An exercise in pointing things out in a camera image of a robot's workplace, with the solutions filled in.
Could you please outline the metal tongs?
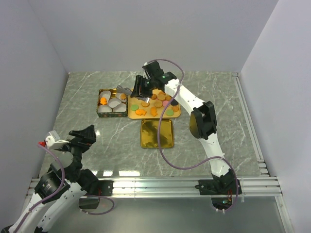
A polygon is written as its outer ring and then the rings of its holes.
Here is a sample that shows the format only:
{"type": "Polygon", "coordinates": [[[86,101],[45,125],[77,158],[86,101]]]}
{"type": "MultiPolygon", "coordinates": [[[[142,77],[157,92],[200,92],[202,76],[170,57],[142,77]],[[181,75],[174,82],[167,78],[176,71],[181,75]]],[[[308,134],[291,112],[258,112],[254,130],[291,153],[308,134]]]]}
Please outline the metal tongs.
{"type": "Polygon", "coordinates": [[[143,96],[134,96],[133,95],[133,91],[130,89],[130,88],[123,88],[122,86],[118,85],[117,88],[116,88],[117,92],[118,93],[122,93],[122,94],[125,94],[127,95],[128,97],[131,97],[131,98],[136,98],[138,100],[141,100],[141,101],[144,101],[146,103],[149,103],[150,102],[150,98],[149,97],[143,97],[143,96]]]}

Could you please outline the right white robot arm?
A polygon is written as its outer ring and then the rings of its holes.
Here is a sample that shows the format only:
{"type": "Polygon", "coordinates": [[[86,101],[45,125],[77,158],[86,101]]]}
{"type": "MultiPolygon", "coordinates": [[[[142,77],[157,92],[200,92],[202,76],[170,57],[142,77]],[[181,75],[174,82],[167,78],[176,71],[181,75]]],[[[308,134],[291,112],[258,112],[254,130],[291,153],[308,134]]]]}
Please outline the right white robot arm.
{"type": "Polygon", "coordinates": [[[210,163],[213,177],[210,192],[226,194],[239,191],[239,182],[232,165],[225,159],[217,136],[217,119],[214,104],[203,101],[190,92],[183,84],[183,78],[177,78],[171,72],[160,68],[161,59],[154,59],[143,65],[146,76],[137,75],[131,97],[150,98],[155,89],[162,90],[177,101],[189,114],[189,131],[201,143],[206,159],[202,165],[210,163]]]}

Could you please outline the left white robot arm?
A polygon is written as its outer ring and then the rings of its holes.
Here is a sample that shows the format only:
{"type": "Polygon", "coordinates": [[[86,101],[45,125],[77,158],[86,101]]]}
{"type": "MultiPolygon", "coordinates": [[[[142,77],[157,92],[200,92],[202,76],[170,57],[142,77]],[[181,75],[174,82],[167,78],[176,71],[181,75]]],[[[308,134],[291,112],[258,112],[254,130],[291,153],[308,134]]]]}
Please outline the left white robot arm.
{"type": "Polygon", "coordinates": [[[47,233],[59,217],[80,197],[98,192],[98,179],[82,168],[82,155],[96,142],[94,125],[79,131],[70,131],[70,139],[63,140],[56,131],[50,131],[40,148],[55,161],[35,186],[26,209],[3,233],[47,233]]]}

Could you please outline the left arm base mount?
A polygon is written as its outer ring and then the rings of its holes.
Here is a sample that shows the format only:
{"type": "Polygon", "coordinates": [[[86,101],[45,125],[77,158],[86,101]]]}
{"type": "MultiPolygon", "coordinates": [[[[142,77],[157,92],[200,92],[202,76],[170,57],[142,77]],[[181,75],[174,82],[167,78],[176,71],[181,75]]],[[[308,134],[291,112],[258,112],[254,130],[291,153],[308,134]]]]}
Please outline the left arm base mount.
{"type": "Polygon", "coordinates": [[[79,207],[82,210],[95,210],[100,205],[101,199],[112,201],[113,181],[99,180],[92,184],[86,196],[79,199],[79,207]]]}

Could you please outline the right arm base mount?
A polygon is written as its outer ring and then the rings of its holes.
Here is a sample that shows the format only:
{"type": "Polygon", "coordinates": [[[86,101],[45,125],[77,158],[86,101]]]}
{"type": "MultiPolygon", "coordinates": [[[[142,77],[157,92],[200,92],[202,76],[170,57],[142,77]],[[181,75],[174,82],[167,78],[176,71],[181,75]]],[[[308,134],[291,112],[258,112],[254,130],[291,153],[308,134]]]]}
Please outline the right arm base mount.
{"type": "Polygon", "coordinates": [[[201,196],[212,196],[213,208],[223,213],[233,207],[237,197],[242,194],[240,181],[236,179],[228,185],[218,180],[199,180],[195,189],[199,190],[201,196]]]}

